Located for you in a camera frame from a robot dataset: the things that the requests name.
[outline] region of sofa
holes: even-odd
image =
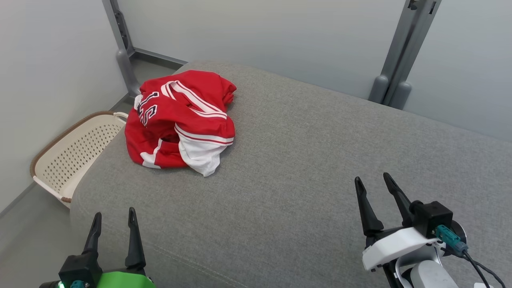
[[[388,287],[363,267],[354,188],[359,176],[384,226],[400,226],[388,172],[411,200],[452,210],[472,257],[512,284],[512,143],[252,67],[194,61],[176,73],[190,69],[238,87],[235,142],[203,177],[133,163],[121,131],[71,204],[79,239],[103,214],[104,270],[124,266],[134,207],[157,287]],[[460,287],[481,282],[468,262],[442,262]]]

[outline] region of laundry basket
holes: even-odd
[[[76,186],[128,115],[97,112],[82,119],[48,144],[30,165],[34,181],[70,207]]]

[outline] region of wall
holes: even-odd
[[[100,0],[6,0],[0,9],[0,211],[32,181],[32,158],[126,94]]]
[[[512,2],[441,3],[405,111],[512,141]]]
[[[405,0],[118,3],[136,48],[229,60],[368,98]]]

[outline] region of gray floor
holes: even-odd
[[[132,65],[140,83],[174,73],[138,59]],[[131,108],[121,103],[115,111],[128,113]],[[0,287],[39,287],[58,280],[66,257],[81,253],[84,244],[85,239],[73,236],[69,209],[41,187],[31,186],[0,218]]]

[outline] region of teal connector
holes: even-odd
[[[73,281],[70,288],[85,288],[84,284],[80,280]]]
[[[450,246],[458,256],[462,256],[462,251],[468,249],[467,244],[460,241],[460,237],[444,225],[436,228],[436,237],[446,242],[446,245]]]

